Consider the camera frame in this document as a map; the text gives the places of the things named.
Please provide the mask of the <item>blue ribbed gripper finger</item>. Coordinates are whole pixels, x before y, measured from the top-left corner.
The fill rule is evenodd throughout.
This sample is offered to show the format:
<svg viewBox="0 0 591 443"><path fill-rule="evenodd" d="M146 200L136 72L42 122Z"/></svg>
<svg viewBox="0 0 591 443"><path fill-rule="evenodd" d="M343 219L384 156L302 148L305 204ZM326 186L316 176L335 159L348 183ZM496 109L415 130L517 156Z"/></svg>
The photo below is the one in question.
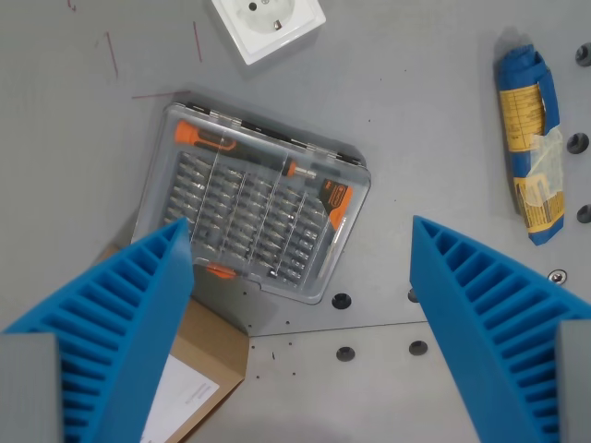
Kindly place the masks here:
<svg viewBox="0 0 591 443"><path fill-rule="evenodd" d="M590 305L525 265L414 216L410 283L482 442L558 442L555 338Z"/></svg>
<svg viewBox="0 0 591 443"><path fill-rule="evenodd" d="M138 442L187 309L187 220L120 250L6 328L51 333L59 348L67 442Z"/></svg>

